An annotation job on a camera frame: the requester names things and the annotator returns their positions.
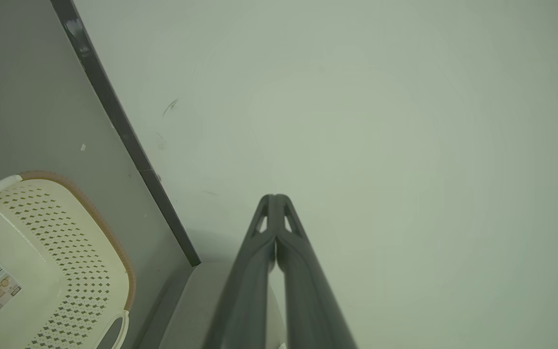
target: white plastic basket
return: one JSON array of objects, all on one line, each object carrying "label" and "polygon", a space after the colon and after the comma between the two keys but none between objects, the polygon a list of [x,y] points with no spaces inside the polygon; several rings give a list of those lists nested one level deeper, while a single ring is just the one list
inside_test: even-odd
[{"label": "white plastic basket", "polygon": [[128,330],[135,275],[78,188],[54,173],[0,181],[0,349],[95,348]]}]

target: floor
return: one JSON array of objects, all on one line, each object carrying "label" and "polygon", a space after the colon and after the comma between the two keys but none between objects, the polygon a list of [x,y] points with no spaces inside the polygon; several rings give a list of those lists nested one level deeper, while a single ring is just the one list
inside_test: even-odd
[{"label": "floor", "polygon": [[133,262],[136,348],[168,280],[192,267],[148,192],[48,1],[0,0],[0,179],[29,170],[75,181]]},{"label": "floor", "polygon": [[557,1],[75,4],[202,261],[281,192],[359,347],[558,347]]}]

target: basket handle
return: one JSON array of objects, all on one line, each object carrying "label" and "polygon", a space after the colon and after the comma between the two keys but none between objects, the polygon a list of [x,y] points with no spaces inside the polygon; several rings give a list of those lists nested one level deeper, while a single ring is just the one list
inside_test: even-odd
[{"label": "basket handle", "polygon": [[128,311],[122,312],[122,327],[120,328],[120,334],[118,334],[117,340],[113,343],[112,349],[120,349],[122,344],[124,344],[124,340],[126,339],[126,333],[128,332]]}]

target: laundry basket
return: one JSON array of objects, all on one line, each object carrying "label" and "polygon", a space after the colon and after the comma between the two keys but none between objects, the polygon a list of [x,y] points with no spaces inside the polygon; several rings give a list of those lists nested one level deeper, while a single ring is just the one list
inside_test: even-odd
[{"label": "laundry basket", "polygon": [[122,318],[119,349],[134,295],[126,253],[73,183],[0,181],[0,349],[95,348]]}]

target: gray floor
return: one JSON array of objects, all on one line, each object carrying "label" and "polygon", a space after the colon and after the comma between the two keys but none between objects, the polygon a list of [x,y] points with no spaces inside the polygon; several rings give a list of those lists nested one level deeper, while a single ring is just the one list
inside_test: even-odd
[{"label": "gray floor", "polygon": [[95,203],[128,252],[135,348],[167,281],[192,268],[111,127],[51,4],[0,0],[0,179],[60,173]]}]

